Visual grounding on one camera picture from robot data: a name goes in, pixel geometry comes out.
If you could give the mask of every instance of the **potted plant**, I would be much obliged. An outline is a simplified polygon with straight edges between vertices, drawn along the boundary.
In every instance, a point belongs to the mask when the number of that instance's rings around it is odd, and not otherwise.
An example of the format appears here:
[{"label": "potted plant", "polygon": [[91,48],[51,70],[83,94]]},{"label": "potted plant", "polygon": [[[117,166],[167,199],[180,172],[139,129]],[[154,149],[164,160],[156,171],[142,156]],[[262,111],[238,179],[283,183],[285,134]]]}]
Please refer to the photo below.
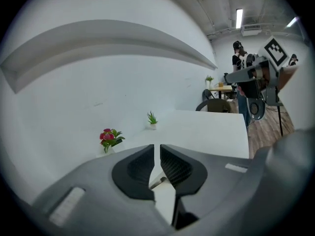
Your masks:
[{"label": "potted plant", "polygon": [[211,86],[211,81],[212,81],[212,80],[214,80],[213,77],[211,77],[211,76],[209,76],[209,75],[206,77],[206,88],[207,88],[207,89],[211,89],[211,88],[212,88],[212,86]]},{"label": "potted plant", "polygon": [[148,115],[148,122],[150,123],[151,129],[157,129],[157,118],[154,116],[154,114],[150,111],[150,113],[147,113]]},{"label": "potted plant", "polygon": [[103,133],[99,135],[101,139],[100,144],[103,145],[106,154],[115,153],[113,147],[121,143],[125,138],[120,136],[122,132],[117,132],[115,129],[106,128]]}]

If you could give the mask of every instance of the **ceiling light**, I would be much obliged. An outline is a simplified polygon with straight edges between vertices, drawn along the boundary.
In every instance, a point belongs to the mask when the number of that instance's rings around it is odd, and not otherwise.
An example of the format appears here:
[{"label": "ceiling light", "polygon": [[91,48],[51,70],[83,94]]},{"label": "ceiling light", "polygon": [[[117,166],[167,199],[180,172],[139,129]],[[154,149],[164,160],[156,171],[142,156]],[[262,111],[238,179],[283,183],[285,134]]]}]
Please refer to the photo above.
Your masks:
[{"label": "ceiling light", "polygon": [[239,29],[241,27],[242,18],[243,18],[243,9],[237,9],[236,10],[236,29]]},{"label": "ceiling light", "polygon": [[293,18],[292,21],[286,27],[291,27],[297,20],[298,17]]}]

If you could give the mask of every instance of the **ceiling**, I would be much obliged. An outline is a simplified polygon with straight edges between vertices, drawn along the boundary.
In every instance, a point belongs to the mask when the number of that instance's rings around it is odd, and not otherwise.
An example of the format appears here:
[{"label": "ceiling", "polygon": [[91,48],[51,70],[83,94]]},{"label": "ceiling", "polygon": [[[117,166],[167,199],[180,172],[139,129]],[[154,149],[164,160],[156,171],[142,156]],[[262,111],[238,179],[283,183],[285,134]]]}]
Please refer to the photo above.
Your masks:
[{"label": "ceiling", "polygon": [[236,9],[242,8],[242,25],[260,24],[261,34],[301,37],[298,24],[286,25],[296,16],[286,0],[173,0],[199,24],[210,40],[237,34]]}]

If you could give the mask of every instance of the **white slot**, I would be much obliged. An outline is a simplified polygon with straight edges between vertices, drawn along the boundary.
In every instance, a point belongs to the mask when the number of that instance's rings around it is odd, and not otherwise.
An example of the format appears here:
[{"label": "white slot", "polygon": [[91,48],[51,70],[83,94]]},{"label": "white slot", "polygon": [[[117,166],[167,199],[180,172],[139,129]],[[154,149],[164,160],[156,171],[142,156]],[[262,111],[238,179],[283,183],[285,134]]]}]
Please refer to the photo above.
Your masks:
[{"label": "white slot", "polygon": [[57,208],[49,216],[49,220],[55,225],[61,227],[72,210],[76,207],[80,199],[83,197],[85,190],[79,187],[74,187],[65,199],[57,206]]},{"label": "white slot", "polygon": [[232,164],[229,164],[229,163],[225,167],[227,169],[229,169],[229,170],[233,170],[233,171],[237,171],[237,172],[241,172],[241,173],[246,173],[246,171],[247,171],[246,168],[239,167],[239,166],[236,166],[236,165],[232,165]]}]

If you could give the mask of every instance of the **pink flower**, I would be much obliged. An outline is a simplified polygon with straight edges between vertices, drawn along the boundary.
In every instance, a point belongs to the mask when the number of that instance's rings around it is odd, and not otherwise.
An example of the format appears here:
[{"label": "pink flower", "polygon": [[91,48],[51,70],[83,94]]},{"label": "pink flower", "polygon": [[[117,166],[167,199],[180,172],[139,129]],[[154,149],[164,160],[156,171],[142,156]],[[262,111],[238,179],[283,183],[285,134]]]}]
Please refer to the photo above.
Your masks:
[{"label": "pink flower", "polygon": [[104,135],[104,140],[111,140],[111,136],[109,134]]}]

